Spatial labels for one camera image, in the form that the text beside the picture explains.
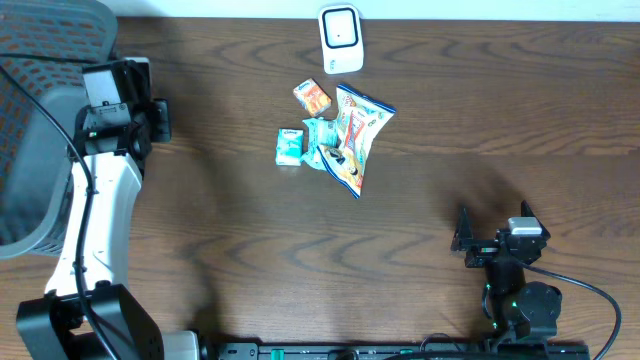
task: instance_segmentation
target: white device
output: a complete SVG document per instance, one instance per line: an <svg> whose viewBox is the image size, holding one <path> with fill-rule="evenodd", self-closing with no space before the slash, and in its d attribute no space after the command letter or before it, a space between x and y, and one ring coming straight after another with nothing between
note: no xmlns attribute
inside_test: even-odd
<svg viewBox="0 0 640 360"><path fill-rule="evenodd" d="M364 64L360 15L351 5L328 6L318 15L324 71L341 74L358 71Z"/></svg>

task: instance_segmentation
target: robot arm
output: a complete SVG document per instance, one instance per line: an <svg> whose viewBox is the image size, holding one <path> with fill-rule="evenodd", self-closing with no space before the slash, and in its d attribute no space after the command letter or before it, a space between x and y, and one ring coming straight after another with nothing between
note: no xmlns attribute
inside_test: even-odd
<svg viewBox="0 0 640 360"><path fill-rule="evenodd" d="M198 359L192 332L163 335L127 289L131 215L152 142L171 138L167 103L150 98L146 59L83 69L90 105L78 116L74 146L94 179L86 216L82 274L93 317L121 359ZM87 201L87 178L72 167L73 202L64 248L42 299L20 304L18 331L35 359L104 358L94 333L73 335L84 314L74 261Z"/></svg>
<svg viewBox="0 0 640 360"><path fill-rule="evenodd" d="M96 187L84 247L85 289L94 290L100 283L128 287L129 229L133 204L142 187L142 175L130 154L90 155L85 157L85 162ZM64 247L45 290L45 294L56 296L77 293L73 262L87 199L87 180L79 163L73 165L71 173L73 205Z"/></svg>

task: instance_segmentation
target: wooden table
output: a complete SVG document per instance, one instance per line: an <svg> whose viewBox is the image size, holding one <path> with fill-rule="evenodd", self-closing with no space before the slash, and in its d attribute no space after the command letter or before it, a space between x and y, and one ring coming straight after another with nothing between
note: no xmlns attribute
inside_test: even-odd
<svg viewBox="0 0 640 360"><path fill-rule="evenodd" d="M491 327L484 273L449 253L457 207L488 237L526 198L552 234L536 265L610 292L624 324L609 358L637 357L638 25L363 27L365 67L328 76L312 20L120 19L120 53L152 60L174 121L148 159L129 254L131 291L161 329L265 342L478 336ZM277 129L304 128L291 90L309 77L332 97L346 82L398 109L360 200L326 173L274 164ZM27 356L16 309L55 263L0 263L0 357ZM558 339L595 355L609 304L527 279L562 290Z"/></svg>

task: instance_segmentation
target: crumpled plastic wrapper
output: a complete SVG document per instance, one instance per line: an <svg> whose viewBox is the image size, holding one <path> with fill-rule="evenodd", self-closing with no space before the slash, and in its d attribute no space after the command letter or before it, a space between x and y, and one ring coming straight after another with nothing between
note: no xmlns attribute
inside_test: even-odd
<svg viewBox="0 0 640 360"><path fill-rule="evenodd" d="M337 101L339 112L335 121L339 145L318 144L318 151L327 172L358 199L373 139L396 109L345 84L338 85Z"/></svg>

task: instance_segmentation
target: black cable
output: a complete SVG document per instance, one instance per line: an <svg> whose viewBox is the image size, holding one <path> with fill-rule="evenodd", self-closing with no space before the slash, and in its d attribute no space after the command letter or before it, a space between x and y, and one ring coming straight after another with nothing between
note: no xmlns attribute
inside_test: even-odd
<svg viewBox="0 0 640 360"><path fill-rule="evenodd" d="M600 350L598 355L596 355L596 357L593 358L593 360L602 359L604 357L604 355L607 353L607 351L609 351L609 349L613 345L613 342L616 341L616 337L618 337L618 333L620 332L620 326L622 325L622 312L620 311L620 306L618 306L618 303L616 302L616 300L611 295L607 294L603 290L600 290L600 289L598 289L597 287L595 287L595 286L593 286L591 284L587 284L585 282L582 282L580 280L576 280L574 278L570 278L568 276L556 274L556 273L548 271L548 270L540 269L540 268L537 268L535 266L527 265L524 262L516 259L515 257L513 259L518 265L520 265L521 267L523 267L523 268L525 268L525 269L527 269L529 271L533 271L533 272L536 272L538 274L546 275L546 276L552 277L554 279L566 281L566 282L568 282L570 284L578 285L578 286L583 287L583 288L585 288L587 290L591 290L594 293L596 293L596 294L602 296L603 298L607 299L607 301L609 301L611 303L611 305L613 306L613 310L615 310L615 312L616 312L616 322L615 322L615 325L613 326L613 331L611 332L611 335L609 336L609 340L607 340L607 342L604 344L604 346L602 347L602 350Z"/></svg>
<svg viewBox="0 0 640 360"><path fill-rule="evenodd" d="M449 336L448 334L445 334L445 333L433 333L433 334L427 336L426 338L424 338L424 340L422 340L422 343L420 344L420 351L425 351L425 347L427 346L427 344L431 341L431 339L433 339L436 336L444 337L444 338L449 339L449 341L451 341L453 346L455 346L456 349L458 349L458 351L462 352L462 349L460 348L460 346L458 346L458 344L456 344L456 342L453 340L453 338L451 336Z"/></svg>
<svg viewBox="0 0 640 360"><path fill-rule="evenodd" d="M5 54L0 54L0 57L6 57L6 56ZM19 54L12 54L12 57L25 58L24 56ZM67 59L59 59L57 61L66 61L66 60ZM89 171L89 167L87 166L87 163L84 161L82 156L80 156L80 152L73 145L73 140L71 140L71 137L69 136L69 134L67 134L67 132L62 127L62 125L60 125L60 123L47 111L47 109L45 109L42 106L42 104L40 104L40 102L38 102L38 100L36 100L33 96L31 96L31 94L29 94L27 90L25 90L13 77L11 77L11 75L9 75L9 73L7 73L7 71L2 66L0 66L0 73L7 79L7 81L9 81L9 83L11 83L16 89L18 89L22 93L22 95L24 95L27 99L29 99L29 101L33 103L33 105L42 113L42 115L44 115L44 117L46 117L47 120L49 120L51 125L53 125L53 127L58 131L58 133L62 135L64 140L67 142L69 149L71 149L71 152L80 163L80 166L82 167L82 171L84 172L84 175L87 178L87 201L85 202L84 210L82 211L82 220L80 221L80 230L78 231L78 241L76 244L76 259L73 263L73 268L74 268L74 273L76 278L76 287L78 291L78 297L80 299L80 307L82 308L82 312L86 316L87 321L91 325L91 328L93 328L93 331L95 332L96 336L102 343L102 346L107 351L109 356L111 356L111 358L113 359L118 360L119 358L113 348L113 345L111 345L111 343L109 342L109 339L104 334L102 327L100 327L100 324L98 324L98 322L96 321L95 314L93 313L93 311L91 311L91 308L89 307L87 294L85 293L85 289L82 284L82 274L84 272L84 266L83 266L84 241L85 241L86 232L87 232L87 224L89 221L89 212L91 210L91 204L93 203L93 195L95 193L93 176Z"/></svg>
<svg viewBox="0 0 640 360"><path fill-rule="evenodd" d="M355 350L347 350L338 355L336 360L360 360L360 355L358 355L358 352Z"/></svg>
<svg viewBox="0 0 640 360"><path fill-rule="evenodd" d="M492 354L485 352L467 352L467 351L427 351L410 354L393 355L385 360L414 360L414 359L469 359L469 360L495 360L495 359L510 359L510 360L547 360L546 357L531 356L531 355L517 355L517 354Z"/></svg>
<svg viewBox="0 0 640 360"><path fill-rule="evenodd" d="M65 58L57 58L53 56L30 55L30 54L0 53L0 57L27 59L27 60L40 60L40 61L54 61L54 62L62 62L62 63L85 64L85 65L92 65L92 64L98 63L97 61L94 61L94 60L65 59Z"/></svg>

